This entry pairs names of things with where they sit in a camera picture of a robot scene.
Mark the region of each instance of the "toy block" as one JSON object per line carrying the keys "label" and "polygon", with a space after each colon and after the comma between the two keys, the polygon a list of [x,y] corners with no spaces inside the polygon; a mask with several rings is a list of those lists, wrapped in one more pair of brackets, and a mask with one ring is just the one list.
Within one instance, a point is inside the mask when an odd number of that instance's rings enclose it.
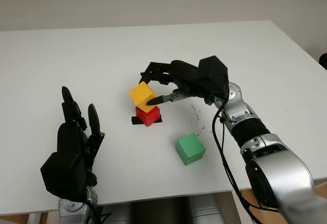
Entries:
{"label": "toy block", "polygon": [[160,119],[160,108],[155,106],[146,113],[139,107],[136,107],[136,116],[148,127]]}
{"label": "toy block", "polygon": [[145,83],[141,82],[129,92],[133,102],[144,112],[149,112],[151,109],[155,107],[155,105],[147,105],[147,102],[157,95],[151,90],[151,88]]}
{"label": "toy block", "polygon": [[196,135],[192,133],[177,141],[176,150],[184,165],[189,165],[203,157],[205,147]]}

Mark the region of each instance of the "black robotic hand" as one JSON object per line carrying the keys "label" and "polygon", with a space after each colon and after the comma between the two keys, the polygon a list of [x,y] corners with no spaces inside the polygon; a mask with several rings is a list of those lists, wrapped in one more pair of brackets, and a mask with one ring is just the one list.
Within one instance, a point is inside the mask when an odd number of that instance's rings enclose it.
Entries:
{"label": "black robotic hand", "polygon": [[100,132],[99,118],[93,104],[88,107],[92,135],[87,138],[84,133],[87,128],[85,119],[70,91],[64,86],[62,97],[65,123],[58,130],[57,152],[50,155],[41,173],[48,192],[60,198],[82,202],[87,198],[86,187],[97,184],[92,166],[105,134]]}
{"label": "black robotic hand", "polygon": [[199,62],[199,67],[183,61],[174,60],[171,64],[151,62],[141,73],[140,82],[159,81],[163,85],[170,82],[177,89],[170,95],[162,95],[148,101],[148,105],[157,105],[168,101],[174,102],[191,96],[204,98],[211,105],[214,98],[228,99],[227,67],[216,57],[207,57]]}

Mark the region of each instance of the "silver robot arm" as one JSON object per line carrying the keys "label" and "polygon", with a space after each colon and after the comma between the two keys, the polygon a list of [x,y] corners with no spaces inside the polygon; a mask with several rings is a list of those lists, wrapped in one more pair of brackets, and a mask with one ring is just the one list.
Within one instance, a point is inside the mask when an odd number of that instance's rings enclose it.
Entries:
{"label": "silver robot arm", "polygon": [[[94,207],[97,206],[97,194],[90,186],[87,186],[87,201]],[[92,223],[91,218],[94,217],[94,213],[90,207],[81,202],[73,202],[60,198],[58,209],[60,214],[59,224],[88,224]]]}
{"label": "silver robot arm", "polygon": [[[222,101],[216,99],[215,105],[221,107]],[[276,208],[288,223],[326,223],[327,200],[315,193],[308,168],[269,132],[234,83],[229,83],[229,99],[222,116],[241,149],[258,201]]]}

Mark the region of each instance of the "wooden floor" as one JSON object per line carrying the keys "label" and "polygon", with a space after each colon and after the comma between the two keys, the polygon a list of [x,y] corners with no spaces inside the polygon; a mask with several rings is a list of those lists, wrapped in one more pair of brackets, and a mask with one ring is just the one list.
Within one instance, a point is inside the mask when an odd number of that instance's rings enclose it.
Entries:
{"label": "wooden floor", "polygon": [[[327,184],[324,184],[320,187],[316,187],[315,191],[320,196],[327,198]],[[246,200],[248,200],[251,204],[259,206],[253,191],[251,189],[249,190],[243,190],[242,194]],[[281,214],[270,212],[270,211],[264,211],[264,210],[258,210],[256,208],[250,207],[250,210],[252,213],[258,218],[259,221],[261,221],[263,224],[287,224],[285,219],[282,217]]]}
{"label": "wooden floor", "polygon": [[[322,186],[316,187],[315,191],[320,196],[327,198],[327,184],[324,184]],[[243,196],[252,204],[259,206],[253,191],[251,189],[249,190],[243,190],[242,191]],[[253,214],[260,220],[263,224],[285,224],[287,223],[285,219],[282,217],[279,213],[264,211],[264,210],[258,210],[251,207],[251,211]],[[46,219],[48,217],[48,213],[44,212],[41,214],[40,224],[46,224]],[[27,224],[29,219],[29,214],[24,215],[12,215],[12,216],[0,216],[0,219],[14,222],[17,224]]]}

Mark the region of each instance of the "red cube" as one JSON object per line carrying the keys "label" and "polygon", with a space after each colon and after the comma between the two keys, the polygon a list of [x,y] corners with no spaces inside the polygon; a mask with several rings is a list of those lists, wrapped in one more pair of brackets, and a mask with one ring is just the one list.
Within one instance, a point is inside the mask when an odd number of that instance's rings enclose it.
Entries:
{"label": "red cube", "polygon": [[149,112],[144,112],[142,109],[136,107],[136,116],[146,125],[150,126],[158,119],[160,119],[160,108],[155,106]]}

